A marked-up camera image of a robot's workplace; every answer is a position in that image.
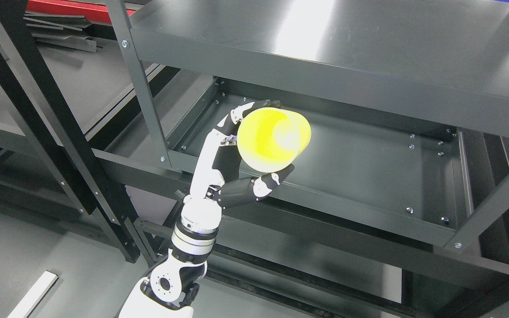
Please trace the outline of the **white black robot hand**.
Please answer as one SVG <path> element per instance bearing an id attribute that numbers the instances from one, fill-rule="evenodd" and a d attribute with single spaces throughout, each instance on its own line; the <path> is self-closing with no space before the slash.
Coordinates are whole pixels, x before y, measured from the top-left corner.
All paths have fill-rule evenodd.
<path id="1" fill-rule="evenodd" d="M 239 177 L 243 157 L 238 149 L 238 130 L 253 112 L 279 109 L 278 100 L 249 102 L 230 110 L 214 125 L 200 151 L 176 230 L 194 236 L 215 233 L 223 210 L 262 201 L 294 171 L 294 165 L 289 164 L 258 178 Z"/>

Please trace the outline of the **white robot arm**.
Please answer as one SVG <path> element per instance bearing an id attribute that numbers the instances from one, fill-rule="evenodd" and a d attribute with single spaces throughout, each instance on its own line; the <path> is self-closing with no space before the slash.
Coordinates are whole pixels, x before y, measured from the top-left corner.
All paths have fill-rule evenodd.
<path id="1" fill-rule="evenodd" d="M 138 280 L 121 307 L 119 318 L 191 318 L 198 281 L 207 272 L 207 258 L 218 228 L 194 229 L 178 221 L 167 254 Z"/>

